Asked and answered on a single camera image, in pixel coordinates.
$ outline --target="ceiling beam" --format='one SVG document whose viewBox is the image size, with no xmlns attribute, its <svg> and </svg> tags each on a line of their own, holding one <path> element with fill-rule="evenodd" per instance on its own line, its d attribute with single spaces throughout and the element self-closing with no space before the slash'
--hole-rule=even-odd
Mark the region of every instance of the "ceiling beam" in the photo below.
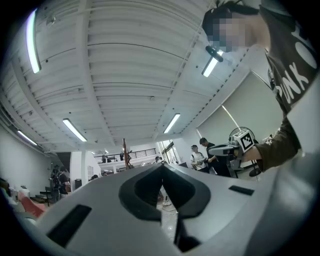
<svg viewBox="0 0 320 256">
<path fill-rule="evenodd" d="M 92 78 L 90 74 L 89 56 L 88 56 L 88 29 L 89 29 L 89 11 L 84 11 L 92 7 L 91 0 L 82 0 L 78 7 L 78 12 L 82 12 L 77 16 L 76 28 L 75 28 L 75 42 L 76 52 L 78 56 L 78 64 L 80 68 L 80 74 L 82 76 L 83 87 L 86 93 L 89 104 L 96 120 L 102 127 L 104 133 L 109 137 L 112 145 L 115 145 L 115 141 L 112 134 L 107 126 L 106 120 L 102 115 L 94 86 L 92 84 Z"/>
<path fill-rule="evenodd" d="M 15 111 L 15 109 L 11 106 L 9 100 L 5 96 L 5 92 L 0 89 L 0 101 L 6 111 L 10 114 L 10 116 L 14 119 L 15 123 L 20 126 L 22 131 L 29 135 L 36 143 L 44 143 L 46 140 L 41 137 L 38 133 L 36 133 Z M 45 150 L 50 150 L 52 147 L 46 146 L 43 147 Z"/>
<path fill-rule="evenodd" d="M 39 115 L 39 117 L 48 125 L 48 127 L 51 128 L 51 130 L 54 132 L 54 134 L 65 141 L 66 144 L 73 148 L 80 148 L 80 146 L 72 141 L 66 134 L 64 134 L 57 126 L 56 124 L 50 119 L 50 117 L 45 113 L 45 111 L 40 107 L 38 102 L 36 101 L 34 95 L 30 91 L 26 79 L 22 73 L 20 63 L 18 60 L 17 55 L 13 55 L 11 59 L 11 65 L 12 70 L 16 79 L 16 82 L 18 83 L 21 92 L 23 93 L 24 97 L 27 99 L 27 102 L 32 107 L 32 110 Z"/>
</svg>

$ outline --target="white ceiling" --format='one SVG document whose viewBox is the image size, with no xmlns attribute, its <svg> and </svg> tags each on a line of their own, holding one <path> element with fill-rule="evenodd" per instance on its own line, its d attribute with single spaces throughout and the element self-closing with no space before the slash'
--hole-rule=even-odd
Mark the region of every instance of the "white ceiling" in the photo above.
<svg viewBox="0 0 320 256">
<path fill-rule="evenodd" d="M 41 71 L 28 58 L 25 26 L 0 73 L 1 103 L 14 125 L 44 150 L 77 151 L 167 140 L 181 132 L 226 83 L 246 54 L 210 56 L 201 26 L 211 0 L 54 0 L 37 12 Z M 47 25 L 54 15 L 56 21 Z M 168 135 L 175 113 L 181 116 Z M 88 139 L 62 123 L 69 118 Z"/>
</svg>

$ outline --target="gray panel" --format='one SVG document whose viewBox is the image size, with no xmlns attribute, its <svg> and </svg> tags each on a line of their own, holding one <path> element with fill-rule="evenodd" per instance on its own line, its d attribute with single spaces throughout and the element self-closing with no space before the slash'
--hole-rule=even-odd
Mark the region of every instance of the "gray panel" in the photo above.
<svg viewBox="0 0 320 256">
<path fill-rule="evenodd" d="M 216 145 L 228 142 L 230 133 L 237 128 L 228 113 L 220 106 L 197 129 L 202 137 Z"/>
<path fill-rule="evenodd" d="M 273 134 L 283 119 L 275 95 L 252 72 L 223 105 L 240 127 L 253 132 L 258 142 Z"/>
<path fill-rule="evenodd" d="M 269 169 L 261 182 L 170 165 L 205 184 L 211 193 L 200 215 L 182 219 L 186 234 L 200 242 L 184 254 L 254 256 L 276 250 L 297 231 L 312 209 L 320 181 L 318 159 L 316 154 L 296 157 Z M 67 244 L 68 251 L 88 256 L 182 255 L 158 221 L 137 219 L 119 199 L 119 188 L 125 181 L 154 167 L 144 166 L 89 182 L 51 207 L 37 221 L 38 228 L 47 234 L 81 204 L 92 210 Z M 254 192 L 249 196 L 231 191 L 232 185 Z"/>
</svg>

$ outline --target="hand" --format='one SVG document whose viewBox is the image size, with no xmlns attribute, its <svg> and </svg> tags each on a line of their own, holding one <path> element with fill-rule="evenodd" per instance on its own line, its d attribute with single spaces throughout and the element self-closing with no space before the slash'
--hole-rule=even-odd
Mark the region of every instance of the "hand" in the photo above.
<svg viewBox="0 0 320 256">
<path fill-rule="evenodd" d="M 256 146 L 253 146 L 247 152 L 244 153 L 242 162 L 248 162 L 251 160 L 259 160 L 259 159 L 262 159 L 260 152 Z"/>
</svg>

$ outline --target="man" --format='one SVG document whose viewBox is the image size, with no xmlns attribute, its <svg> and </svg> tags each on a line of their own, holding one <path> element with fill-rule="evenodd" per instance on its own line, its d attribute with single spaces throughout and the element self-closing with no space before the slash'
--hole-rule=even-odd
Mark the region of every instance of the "man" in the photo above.
<svg viewBox="0 0 320 256">
<path fill-rule="evenodd" d="M 191 154 L 190 160 L 193 168 L 199 172 L 209 174 L 210 173 L 209 168 L 205 164 L 206 159 L 204 155 L 198 151 L 197 145 L 192 145 L 191 150 L 192 150 L 192 154 Z"/>
<path fill-rule="evenodd" d="M 68 191 L 70 191 L 70 183 L 67 178 L 67 169 L 62 166 L 60 168 L 60 172 L 57 174 L 57 178 L 59 180 L 59 192 L 62 198 L 65 198 L 68 195 Z"/>
<path fill-rule="evenodd" d="M 262 0 L 259 9 L 232 1 L 218 5 L 202 23 L 209 42 L 224 52 L 253 45 L 264 48 L 271 89 L 283 111 L 280 131 L 271 144 L 256 144 L 242 159 L 257 160 L 265 171 L 291 159 L 301 148 L 286 115 L 313 82 L 317 55 L 300 25 L 277 1 Z"/>
<path fill-rule="evenodd" d="M 201 138 L 199 143 L 200 145 L 206 147 L 209 169 L 213 167 L 217 175 L 231 177 L 229 169 L 227 167 L 227 158 L 209 154 L 209 148 L 215 146 L 215 144 L 208 142 L 206 138 Z"/>
</svg>

